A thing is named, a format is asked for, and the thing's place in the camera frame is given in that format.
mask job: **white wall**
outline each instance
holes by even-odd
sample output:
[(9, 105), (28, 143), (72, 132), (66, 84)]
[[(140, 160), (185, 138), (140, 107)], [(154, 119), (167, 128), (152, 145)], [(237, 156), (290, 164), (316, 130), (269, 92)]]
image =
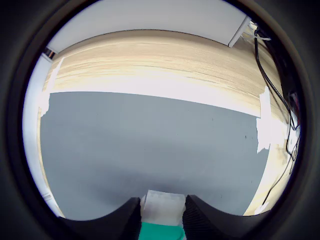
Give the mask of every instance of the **white wall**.
[(83, 40), (125, 30), (167, 30), (228, 45), (246, 15), (222, 0), (102, 0), (71, 19), (51, 40), (56, 53)]

